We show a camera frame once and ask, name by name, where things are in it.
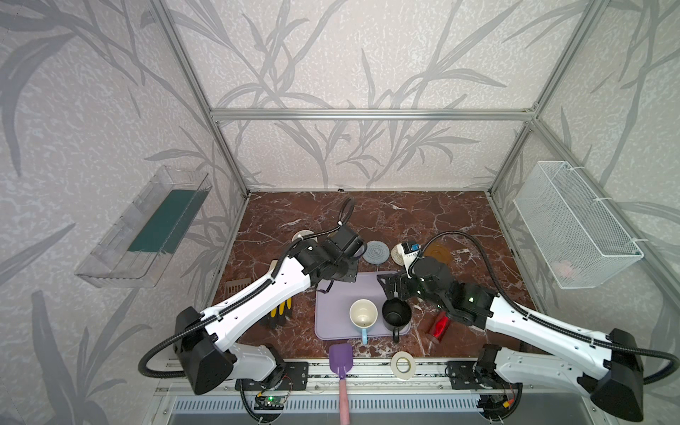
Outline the grey blue woven coaster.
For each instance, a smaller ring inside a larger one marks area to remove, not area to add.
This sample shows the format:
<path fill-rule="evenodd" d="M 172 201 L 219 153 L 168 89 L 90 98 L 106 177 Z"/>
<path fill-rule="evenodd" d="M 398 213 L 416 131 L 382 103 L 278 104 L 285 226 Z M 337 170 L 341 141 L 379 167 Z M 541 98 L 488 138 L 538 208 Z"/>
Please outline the grey blue woven coaster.
<path fill-rule="evenodd" d="M 371 265 L 379 266 L 391 258 L 391 249 L 384 242 L 369 241 L 366 244 L 366 250 L 362 258 Z"/>

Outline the white speckled mug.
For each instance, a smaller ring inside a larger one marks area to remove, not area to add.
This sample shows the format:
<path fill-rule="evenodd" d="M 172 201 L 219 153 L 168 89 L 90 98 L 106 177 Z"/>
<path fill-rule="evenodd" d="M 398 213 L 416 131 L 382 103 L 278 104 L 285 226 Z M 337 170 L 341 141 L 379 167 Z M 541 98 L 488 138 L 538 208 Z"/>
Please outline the white speckled mug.
<path fill-rule="evenodd" d="M 292 237 L 292 242 L 296 242 L 297 240 L 302 240 L 305 237 L 308 237 L 309 235 L 313 235 L 315 232 L 309 229 L 303 229 L 297 232 L 293 237 Z"/>

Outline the white patterned woven coaster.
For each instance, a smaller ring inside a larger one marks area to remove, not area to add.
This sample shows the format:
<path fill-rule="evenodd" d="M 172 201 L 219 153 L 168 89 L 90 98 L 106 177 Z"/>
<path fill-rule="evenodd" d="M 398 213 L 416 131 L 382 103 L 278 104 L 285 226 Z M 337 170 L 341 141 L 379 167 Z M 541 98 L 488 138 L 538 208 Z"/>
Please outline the white patterned woven coaster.
<path fill-rule="evenodd" d="M 392 260 L 401 267 L 408 267 L 413 260 L 410 246 L 407 243 L 395 245 L 391 249 Z"/>

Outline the white mug blue handle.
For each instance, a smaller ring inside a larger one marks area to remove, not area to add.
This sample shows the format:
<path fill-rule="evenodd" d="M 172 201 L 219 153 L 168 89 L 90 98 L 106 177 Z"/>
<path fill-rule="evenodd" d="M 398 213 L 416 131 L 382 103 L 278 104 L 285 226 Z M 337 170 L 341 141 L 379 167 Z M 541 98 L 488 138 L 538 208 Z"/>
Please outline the white mug blue handle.
<path fill-rule="evenodd" d="M 352 303 L 349 317 L 352 325 L 361 333 L 363 345 L 366 345 L 368 343 L 368 331 L 379 318 L 376 305 L 368 299 L 358 299 Z"/>

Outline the amber round coaster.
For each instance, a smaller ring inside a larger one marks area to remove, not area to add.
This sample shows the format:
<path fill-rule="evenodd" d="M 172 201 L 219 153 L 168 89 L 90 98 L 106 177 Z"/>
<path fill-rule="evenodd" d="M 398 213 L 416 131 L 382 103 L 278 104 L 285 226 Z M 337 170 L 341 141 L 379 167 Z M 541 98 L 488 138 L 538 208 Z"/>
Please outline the amber round coaster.
<path fill-rule="evenodd" d="M 452 252 L 449 248 L 446 246 L 439 244 L 439 243 L 433 243 L 429 245 L 425 251 L 424 254 L 426 257 L 432 257 L 435 260 L 449 266 L 450 263 L 453 261 L 453 255 Z"/>

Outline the black mug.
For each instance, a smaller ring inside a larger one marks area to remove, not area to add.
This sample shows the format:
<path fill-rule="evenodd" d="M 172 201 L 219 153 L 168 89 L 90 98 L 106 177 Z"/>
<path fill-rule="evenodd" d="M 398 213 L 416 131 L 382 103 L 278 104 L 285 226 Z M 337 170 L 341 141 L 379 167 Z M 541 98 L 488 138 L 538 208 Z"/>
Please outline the black mug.
<path fill-rule="evenodd" d="M 400 332 L 411 322 L 412 310 L 407 301 L 398 297 L 388 299 L 382 304 L 382 320 L 395 344 L 400 342 Z"/>

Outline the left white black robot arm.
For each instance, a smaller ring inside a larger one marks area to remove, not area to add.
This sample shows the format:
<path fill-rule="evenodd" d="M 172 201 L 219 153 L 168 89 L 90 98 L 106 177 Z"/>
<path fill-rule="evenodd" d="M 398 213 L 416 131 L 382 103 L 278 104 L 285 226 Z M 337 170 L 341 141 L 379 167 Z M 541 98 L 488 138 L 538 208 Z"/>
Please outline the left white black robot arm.
<path fill-rule="evenodd" d="M 364 241 L 341 223 L 320 234 L 298 237 L 274 267 L 237 295 L 202 312 L 188 307 L 177 315 L 175 334 L 141 357 L 137 370 L 150 378 L 186 378 L 203 395 L 225 381 L 276 385 L 285 363 L 275 349 L 240 343 L 266 315 L 321 281 L 355 282 Z"/>

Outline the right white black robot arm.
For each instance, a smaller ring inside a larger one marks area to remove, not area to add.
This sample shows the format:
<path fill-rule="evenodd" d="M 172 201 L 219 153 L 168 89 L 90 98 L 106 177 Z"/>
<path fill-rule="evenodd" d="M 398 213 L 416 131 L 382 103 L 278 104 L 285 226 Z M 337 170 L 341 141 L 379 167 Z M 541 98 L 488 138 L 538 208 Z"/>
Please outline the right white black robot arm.
<path fill-rule="evenodd" d="M 621 329 L 605 334 L 579 328 L 520 306 L 497 290 L 457 281 L 448 266 L 431 257 L 407 257 L 404 271 L 377 281 L 389 298 L 430 302 L 454 322 L 511 336 L 539 354 L 491 346 L 477 361 L 480 380 L 538 384 L 573 391 L 625 421 L 644 419 L 644 387 L 679 368 L 675 354 L 641 349 Z"/>

